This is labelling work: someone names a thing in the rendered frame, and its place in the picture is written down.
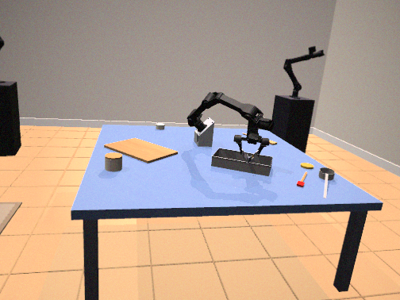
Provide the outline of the white short cylinder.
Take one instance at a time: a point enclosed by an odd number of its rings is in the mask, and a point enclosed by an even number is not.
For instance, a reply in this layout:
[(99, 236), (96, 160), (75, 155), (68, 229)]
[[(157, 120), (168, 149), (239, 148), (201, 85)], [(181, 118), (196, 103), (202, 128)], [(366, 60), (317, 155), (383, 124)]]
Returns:
[(156, 129), (158, 129), (158, 130), (163, 130), (164, 127), (165, 127), (165, 124), (162, 124), (162, 123), (157, 123), (156, 124)]

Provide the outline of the orange flat board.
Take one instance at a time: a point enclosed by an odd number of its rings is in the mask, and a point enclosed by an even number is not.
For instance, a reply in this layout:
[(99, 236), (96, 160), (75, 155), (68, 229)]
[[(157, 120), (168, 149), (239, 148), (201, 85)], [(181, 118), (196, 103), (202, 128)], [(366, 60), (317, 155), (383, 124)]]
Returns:
[(145, 163), (151, 163), (178, 154), (175, 150), (137, 138), (104, 144), (104, 148), (130, 156)]

